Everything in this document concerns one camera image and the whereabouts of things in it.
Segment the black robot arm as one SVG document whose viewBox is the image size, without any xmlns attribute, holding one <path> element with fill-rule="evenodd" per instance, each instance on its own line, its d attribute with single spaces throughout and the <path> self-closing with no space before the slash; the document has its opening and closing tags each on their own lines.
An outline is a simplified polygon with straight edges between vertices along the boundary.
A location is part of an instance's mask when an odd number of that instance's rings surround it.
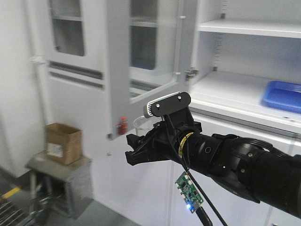
<svg viewBox="0 0 301 226">
<path fill-rule="evenodd" d="M 301 215 L 301 157 L 272 144 L 233 134 L 203 135 L 188 109 L 162 117 L 144 136 L 127 135 L 127 162 L 172 160 L 210 177 L 229 192 Z"/>
</svg>

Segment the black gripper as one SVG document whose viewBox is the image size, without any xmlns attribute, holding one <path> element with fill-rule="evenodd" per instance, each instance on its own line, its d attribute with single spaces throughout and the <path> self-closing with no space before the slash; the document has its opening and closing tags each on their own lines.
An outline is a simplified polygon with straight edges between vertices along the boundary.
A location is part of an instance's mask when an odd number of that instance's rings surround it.
<svg viewBox="0 0 301 226">
<path fill-rule="evenodd" d="M 163 120 L 145 136 L 126 135 L 127 144 L 141 152 L 125 152 L 127 163 L 172 160 L 181 165 L 194 165 L 202 140 L 201 123 L 195 122 L 189 109 L 181 109 L 163 116 Z"/>
</svg>

